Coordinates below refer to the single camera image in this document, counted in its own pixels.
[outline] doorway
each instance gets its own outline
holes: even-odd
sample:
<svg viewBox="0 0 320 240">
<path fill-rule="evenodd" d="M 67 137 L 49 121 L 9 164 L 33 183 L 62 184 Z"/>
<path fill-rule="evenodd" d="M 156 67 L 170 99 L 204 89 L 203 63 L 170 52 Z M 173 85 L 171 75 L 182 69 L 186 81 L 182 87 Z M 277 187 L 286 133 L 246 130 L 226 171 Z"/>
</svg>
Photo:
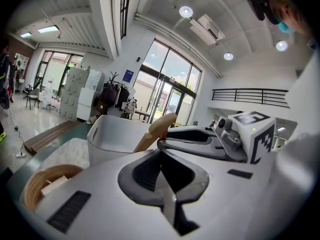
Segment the doorway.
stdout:
<svg viewBox="0 0 320 240">
<path fill-rule="evenodd" d="M 169 113 L 176 113 L 178 115 L 183 93 L 170 83 L 165 82 L 163 79 L 158 80 L 151 97 L 148 108 L 150 124 Z"/>
</svg>

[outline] woven basket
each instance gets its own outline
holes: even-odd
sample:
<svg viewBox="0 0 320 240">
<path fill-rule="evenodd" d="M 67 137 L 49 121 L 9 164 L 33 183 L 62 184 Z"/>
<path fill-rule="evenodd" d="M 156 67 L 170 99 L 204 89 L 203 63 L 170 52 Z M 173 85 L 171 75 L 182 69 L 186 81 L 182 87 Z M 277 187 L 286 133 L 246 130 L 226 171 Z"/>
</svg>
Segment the woven basket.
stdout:
<svg viewBox="0 0 320 240">
<path fill-rule="evenodd" d="M 47 181 L 54 182 L 63 175 L 68 179 L 80 173 L 83 168 L 73 164 L 59 164 L 45 170 L 39 170 L 28 180 L 24 189 L 24 205 L 34 211 L 43 198 L 41 190 L 49 185 Z"/>
</svg>

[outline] glass door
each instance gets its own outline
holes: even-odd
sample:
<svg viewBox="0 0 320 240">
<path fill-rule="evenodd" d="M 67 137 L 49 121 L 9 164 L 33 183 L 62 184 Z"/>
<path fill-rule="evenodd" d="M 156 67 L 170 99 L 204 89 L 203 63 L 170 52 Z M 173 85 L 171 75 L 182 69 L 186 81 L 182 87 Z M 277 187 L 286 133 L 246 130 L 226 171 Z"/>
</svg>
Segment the glass door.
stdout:
<svg viewBox="0 0 320 240">
<path fill-rule="evenodd" d="M 178 114 L 182 92 L 174 88 L 171 84 L 160 80 L 159 87 L 155 89 L 155 102 L 151 106 L 150 121 L 152 124 L 154 121 L 169 113 Z"/>
<path fill-rule="evenodd" d="M 181 105 L 181 102 L 180 102 L 181 97 L 182 97 L 182 92 L 179 91 L 178 89 L 172 88 L 163 114 L 164 115 L 169 113 L 178 114 L 180 109 L 179 105 Z"/>
</svg>

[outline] window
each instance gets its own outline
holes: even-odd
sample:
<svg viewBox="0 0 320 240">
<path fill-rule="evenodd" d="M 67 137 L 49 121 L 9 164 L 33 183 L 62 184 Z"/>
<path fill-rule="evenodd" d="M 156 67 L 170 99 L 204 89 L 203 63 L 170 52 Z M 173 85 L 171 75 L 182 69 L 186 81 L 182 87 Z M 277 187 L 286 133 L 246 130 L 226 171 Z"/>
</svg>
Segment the window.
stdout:
<svg viewBox="0 0 320 240">
<path fill-rule="evenodd" d="M 130 0 L 121 0 L 120 5 L 120 33 L 121 39 L 127 35 L 127 18 Z"/>
<path fill-rule="evenodd" d="M 196 69 L 194 66 L 192 66 L 188 84 L 186 87 L 195 93 L 197 92 L 197 88 L 200 80 L 199 76 L 200 76 L 200 71 Z"/>
<path fill-rule="evenodd" d="M 59 96 L 61 88 L 64 87 L 67 79 L 69 66 L 79 68 L 82 58 L 82 56 L 69 53 L 45 51 L 39 64 L 34 84 L 40 80 L 40 89 L 42 91 L 48 86 L 50 80 L 52 81 L 53 95 Z"/>
<path fill-rule="evenodd" d="M 144 61 L 143 65 L 160 72 L 169 48 L 164 45 L 153 42 Z"/>
<path fill-rule="evenodd" d="M 155 40 L 133 85 L 138 110 L 150 114 L 149 123 L 176 113 L 176 125 L 187 125 L 200 78 L 201 71 L 192 62 Z"/>
<path fill-rule="evenodd" d="M 161 73 L 186 86 L 190 66 L 191 64 L 188 61 L 170 50 L 165 59 Z"/>
</svg>

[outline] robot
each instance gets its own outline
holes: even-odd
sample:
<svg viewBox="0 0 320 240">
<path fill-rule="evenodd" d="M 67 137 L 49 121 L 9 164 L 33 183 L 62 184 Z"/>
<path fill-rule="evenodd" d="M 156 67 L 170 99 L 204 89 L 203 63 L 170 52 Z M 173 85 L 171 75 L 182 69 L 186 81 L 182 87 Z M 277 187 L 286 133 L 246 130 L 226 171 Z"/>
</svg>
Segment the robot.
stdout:
<svg viewBox="0 0 320 240">
<path fill-rule="evenodd" d="M 320 159 L 317 135 L 272 152 L 275 124 L 253 111 L 172 128 L 157 149 L 85 169 L 35 213 L 70 239 L 273 238 L 308 198 Z"/>
</svg>

